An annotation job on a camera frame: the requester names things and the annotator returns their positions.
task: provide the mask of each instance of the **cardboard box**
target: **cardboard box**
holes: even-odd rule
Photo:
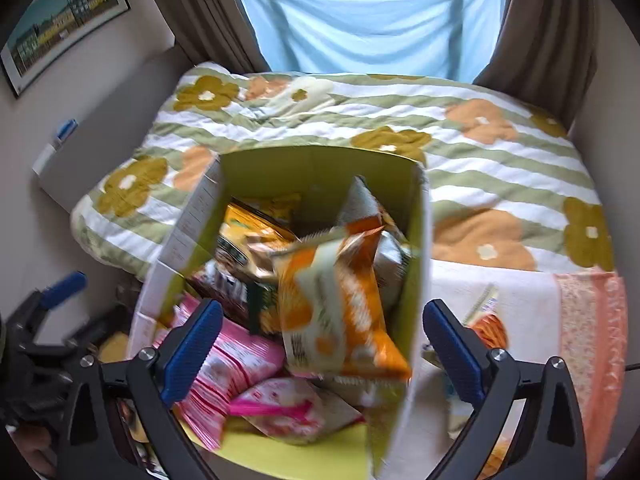
[[[355,175],[367,185],[407,236],[412,257],[399,306],[387,329],[411,363],[420,362],[415,335],[430,299],[431,216],[425,170],[389,153],[337,146],[261,148],[220,155],[193,191],[162,252],[151,267],[131,328],[128,356],[151,345],[158,321],[169,324],[187,276],[212,257],[228,200],[302,194],[296,221],[332,225]],[[384,408],[357,424],[308,446],[226,429],[217,455],[258,472],[290,480],[378,478],[394,452],[412,403],[412,382],[379,388]],[[190,434],[194,442],[197,437]]]

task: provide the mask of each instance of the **headboard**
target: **headboard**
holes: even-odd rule
[[[40,171],[40,187],[71,212],[102,177],[131,156],[162,102],[191,66],[177,45],[148,60],[98,104],[51,156]]]

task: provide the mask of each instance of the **screw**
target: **screw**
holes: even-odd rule
[[[69,375],[68,372],[60,372],[58,374],[58,378],[63,382],[63,383],[72,383],[74,380],[71,378],[71,375]]]
[[[502,361],[503,359],[506,359],[507,357],[507,351],[503,350],[502,348],[494,348],[493,350],[491,350],[491,358],[494,361]]]
[[[561,370],[562,368],[564,368],[564,360],[562,360],[559,357],[552,357],[551,365],[553,368],[557,368],[558,370]]]
[[[138,357],[143,361],[151,361],[156,356],[156,349],[148,346],[143,348],[140,352],[138,352]]]
[[[80,359],[80,366],[82,368],[88,368],[89,366],[93,366],[95,363],[95,357],[91,354],[85,355],[82,359]]]

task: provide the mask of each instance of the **pink and white package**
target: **pink and white package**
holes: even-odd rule
[[[232,400],[230,414],[288,444],[308,444],[362,419],[337,395],[294,377],[268,379],[247,390]]]
[[[173,327],[183,325],[199,305],[187,294],[175,308]],[[156,348],[164,340],[160,335]],[[231,399],[256,383],[275,375],[284,364],[284,348],[248,331],[226,317],[187,397],[178,403],[185,422],[204,446],[220,447]]]

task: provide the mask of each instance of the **striped bedspread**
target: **striped bedspread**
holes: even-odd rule
[[[543,110],[442,79],[189,70],[142,146],[76,206],[99,260],[143,279],[213,152],[334,144],[428,169],[433,257],[508,269],[614,267],[602,206],[564,128]]]

